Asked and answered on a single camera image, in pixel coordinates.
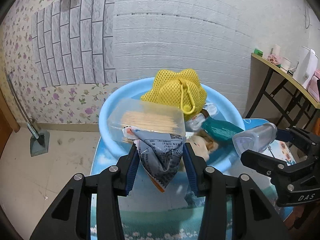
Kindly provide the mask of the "clear plastic bottle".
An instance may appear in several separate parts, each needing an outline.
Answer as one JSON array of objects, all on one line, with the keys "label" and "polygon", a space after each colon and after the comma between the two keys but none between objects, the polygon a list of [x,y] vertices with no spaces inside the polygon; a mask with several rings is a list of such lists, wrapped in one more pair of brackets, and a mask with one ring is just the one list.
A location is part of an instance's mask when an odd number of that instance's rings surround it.
[{"label": "clear plastic bottle", "polygon": [[241,156],[246,150],[263,153],[274,142],[276,135],[277,127],[275,124],[267,122],[237,133],[232,137],[232,142],[238,156]]}]

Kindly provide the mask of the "beige plush caterpillar toy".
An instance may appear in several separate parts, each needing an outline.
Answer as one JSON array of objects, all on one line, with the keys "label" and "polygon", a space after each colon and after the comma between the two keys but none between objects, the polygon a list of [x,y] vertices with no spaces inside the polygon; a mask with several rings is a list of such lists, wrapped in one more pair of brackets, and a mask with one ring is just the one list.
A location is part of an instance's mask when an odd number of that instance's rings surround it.
[{"label": "beige plush caterpillar toy", "polygon": [[192,146],[196,156],[208,161],[210,155],[219,148],[219,144],[207,132],[199,130],[197,132],[187,132],[187,140]]}]

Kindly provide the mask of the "teal packet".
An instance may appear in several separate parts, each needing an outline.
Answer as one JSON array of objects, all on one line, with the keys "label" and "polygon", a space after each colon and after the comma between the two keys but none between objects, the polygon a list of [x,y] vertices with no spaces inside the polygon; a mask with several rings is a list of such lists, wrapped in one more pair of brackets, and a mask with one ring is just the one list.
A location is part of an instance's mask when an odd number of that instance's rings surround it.
[{"label": "teal packet", "polygon": [[226,144],[232,142],[232,137],[244,130],[231,122],[207,118],[201,128],[218,143]]}]

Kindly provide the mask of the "grey snack packet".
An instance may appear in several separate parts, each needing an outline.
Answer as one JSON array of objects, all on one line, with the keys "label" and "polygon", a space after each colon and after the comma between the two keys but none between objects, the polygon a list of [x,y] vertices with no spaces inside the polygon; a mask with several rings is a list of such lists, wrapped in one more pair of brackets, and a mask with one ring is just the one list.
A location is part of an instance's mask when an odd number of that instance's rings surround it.
[{"label": "grey snack packet", "polygon": [[185,136],[125,127],[123,135],[132,140],[140,161],[152,183],[161,192],[178,172],[183,155]]}]

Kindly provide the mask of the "clear plastic box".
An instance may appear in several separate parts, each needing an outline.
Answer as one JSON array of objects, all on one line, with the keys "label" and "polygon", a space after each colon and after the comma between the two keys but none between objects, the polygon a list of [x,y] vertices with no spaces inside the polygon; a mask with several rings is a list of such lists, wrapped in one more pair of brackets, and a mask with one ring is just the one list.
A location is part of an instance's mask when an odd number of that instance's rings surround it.
[{"label": "clear plastic box", "polygon": [[123,98],[117,103],[107,117],[106,125],[110,137],[122,142],[127,140],[123,129],[129,126],[185,136],[184,116],[179,108],[131,98]]}]

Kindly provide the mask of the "yellow top folding table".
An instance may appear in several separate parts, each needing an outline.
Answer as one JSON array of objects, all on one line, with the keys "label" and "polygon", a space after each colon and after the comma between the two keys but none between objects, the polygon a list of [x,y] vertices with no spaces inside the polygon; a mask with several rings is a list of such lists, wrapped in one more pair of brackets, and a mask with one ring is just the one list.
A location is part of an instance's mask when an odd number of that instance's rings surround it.
[{"label": "yellow top folding table", "polygon": [[263,118],[279,128],[288,125],[308,131],[319,116],[319,102],[291,75],[252,53],[245,119]]}]

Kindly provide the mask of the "pink rice cooker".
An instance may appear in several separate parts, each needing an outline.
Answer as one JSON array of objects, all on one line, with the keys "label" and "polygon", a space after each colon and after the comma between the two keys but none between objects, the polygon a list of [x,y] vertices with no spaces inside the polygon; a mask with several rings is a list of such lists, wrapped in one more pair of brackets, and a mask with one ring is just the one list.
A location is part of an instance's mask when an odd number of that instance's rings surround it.
[{"label": "pink rice cooker", "polygon": [[312,76],[309,87],[308,87],[309,94],[319,102],[319,70],[317,69]]}]

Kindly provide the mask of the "white kettle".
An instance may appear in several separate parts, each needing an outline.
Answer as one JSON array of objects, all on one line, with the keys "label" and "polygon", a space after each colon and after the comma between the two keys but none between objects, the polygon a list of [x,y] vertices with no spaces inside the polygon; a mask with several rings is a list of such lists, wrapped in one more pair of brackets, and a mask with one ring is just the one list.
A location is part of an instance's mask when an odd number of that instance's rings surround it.
[{"label": "white kettle", "polygon": [[318,56],[313,49],[302,46],[299,51],[299,59],[293,78],[305,89],[311,81],[318,65]]}]

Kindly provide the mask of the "light blue plastic basin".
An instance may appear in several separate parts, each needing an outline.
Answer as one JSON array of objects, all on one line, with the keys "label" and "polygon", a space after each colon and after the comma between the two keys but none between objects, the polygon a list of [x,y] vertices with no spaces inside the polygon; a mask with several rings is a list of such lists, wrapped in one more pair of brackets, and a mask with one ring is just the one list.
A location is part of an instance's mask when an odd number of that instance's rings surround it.
[{"label": "light blue plastic basin", "polygon": [[[153,80],[147,78],[128,83],[113,92],[103,103],[99,114],[99,132],[109,152],[108,156],[113,159],[118,160],[131,147],[132,142],[123,133],[125,127],[185,136],[183,112],[180,109],[140,100],[143,94],[151,90]],[[245,129],[240,113],[226,97],[208,86],[201,86],[207,93],[206,102],[217,107],[218,113],[214,119],[228,121]],[[208,164],[223,173],[239,159],[232,145],[221,144],[209,157]]]}]

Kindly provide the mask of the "green small box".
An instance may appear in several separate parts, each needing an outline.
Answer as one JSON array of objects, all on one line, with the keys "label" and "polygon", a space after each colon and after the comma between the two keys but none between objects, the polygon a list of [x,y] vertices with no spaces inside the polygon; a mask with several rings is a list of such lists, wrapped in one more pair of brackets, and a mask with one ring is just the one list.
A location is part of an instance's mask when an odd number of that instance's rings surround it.
[{"label": "green small box", "polygon": [[255,55],[258,55],[258,56],[260,56],[260,57],[263,56],[263,52],[262,52],[261,50],[257,49],[257,48],[255,48],[254,54],[255,54]]}]

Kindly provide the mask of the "brown wooden door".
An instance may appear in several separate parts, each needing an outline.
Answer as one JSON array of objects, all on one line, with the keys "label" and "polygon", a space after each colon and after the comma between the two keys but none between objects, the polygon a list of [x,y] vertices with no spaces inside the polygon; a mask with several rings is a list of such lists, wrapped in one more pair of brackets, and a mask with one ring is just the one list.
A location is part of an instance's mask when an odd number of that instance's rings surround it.
[{"label": "brown wooden door", "polygon": [[12,132],[18,132],[20,130],[20,125],[13,116],[2,91],[0,90],[0,155],[2,155],[4,148],[9,140]]}]

